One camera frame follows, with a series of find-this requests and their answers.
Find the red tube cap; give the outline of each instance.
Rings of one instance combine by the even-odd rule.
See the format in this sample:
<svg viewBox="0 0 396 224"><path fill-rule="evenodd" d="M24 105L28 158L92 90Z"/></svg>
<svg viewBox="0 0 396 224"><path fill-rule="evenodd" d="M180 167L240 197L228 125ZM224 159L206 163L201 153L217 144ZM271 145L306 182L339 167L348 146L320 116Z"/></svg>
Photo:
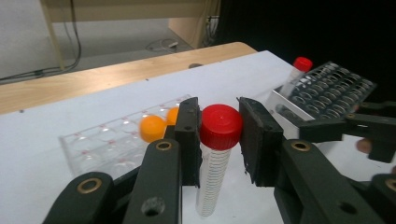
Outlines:
<svg viewBox="0 0 396 224"><path fill-rule="evenodd" d="M302 72L308 72L312 68L311 60L305 57L298 57L293 63L293 66Z"/></svg>
<svg viewBox="0 0 396 224"><path fill-rule="evenodd" d="M242 132L242 117L228 105L210 105L202 111L201 142L215 150L234 147Z"/></svg>

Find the white tabletop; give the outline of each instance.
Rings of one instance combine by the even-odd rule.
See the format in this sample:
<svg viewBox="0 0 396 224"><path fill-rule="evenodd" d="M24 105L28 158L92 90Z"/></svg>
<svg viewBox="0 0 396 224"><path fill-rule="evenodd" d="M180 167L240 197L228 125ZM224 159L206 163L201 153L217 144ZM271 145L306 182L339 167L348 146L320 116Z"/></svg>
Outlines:
<svg viewBox="0 0 396 224"><path fill-rule="evenodd" d="M201 108L238 107L236 97L265 102L291 66L269 51L155 77L107 91L0 116L0 223L40 223L73 179L58 137L121 118L189 94ZM369 161L356 137L321 150L344 175L370 180L395 162ZM183 187L183 223L282 223L273 189L256 188L245 175L240 147L233 149L215 213L200 219L194 187Z"/></svg>

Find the floor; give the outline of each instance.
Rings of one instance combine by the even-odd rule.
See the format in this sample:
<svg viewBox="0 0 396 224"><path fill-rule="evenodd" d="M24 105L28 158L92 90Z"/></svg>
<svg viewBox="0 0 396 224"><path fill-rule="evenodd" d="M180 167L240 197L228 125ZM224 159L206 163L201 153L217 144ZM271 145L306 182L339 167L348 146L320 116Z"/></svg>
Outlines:
<svg viewBox="0 0 396 224"><path fill-rule="evenodd" d="M81 60L70 72L172 53L163 50L175 39L177 51L191 47L167 28L168 19L77 22ZM77 55L71 23L53 23L66 64ZM39 1L6 0L0 7L0 78L58 66ZM21 79L0 81L0 84Z"/></svg>

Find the black curtain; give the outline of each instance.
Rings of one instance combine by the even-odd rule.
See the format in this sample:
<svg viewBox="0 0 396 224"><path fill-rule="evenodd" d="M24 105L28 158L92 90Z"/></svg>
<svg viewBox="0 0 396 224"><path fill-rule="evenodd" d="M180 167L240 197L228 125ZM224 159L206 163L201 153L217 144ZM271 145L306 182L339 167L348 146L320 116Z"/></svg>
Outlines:
<svg viewBox="0 0 396 224"><path fill-rule="evenodd" d="M234 41L333 61L378 84L367 101L396 101L396 1L225 0L215 44Z"/></svg>

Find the tube with red cap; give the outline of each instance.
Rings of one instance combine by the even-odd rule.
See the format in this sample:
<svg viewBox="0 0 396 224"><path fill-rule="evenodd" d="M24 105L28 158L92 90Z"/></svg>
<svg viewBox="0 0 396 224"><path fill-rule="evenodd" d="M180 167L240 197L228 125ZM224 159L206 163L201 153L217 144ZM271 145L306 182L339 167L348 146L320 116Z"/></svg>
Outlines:
<svg viewBox="0 0 396 224"><path fill-rule="evenodd" d="M242 132L242 117L228 105L210 105L202 112L200 129L203 161L196 210L202 217L213 214L227 168L231 148Z"/></svg>
<svg viewBox="0 0 396 224"><path fill-rule="evenodd" d="M303 75L311 70L312 62L311 60L305 57L298 57L293 63L293 70L286 80L286 83L282 86L279 91L279 94L283 95L284 97L288 98L294 90L295 85L297 84L298 80L303 77Z"/></svg>

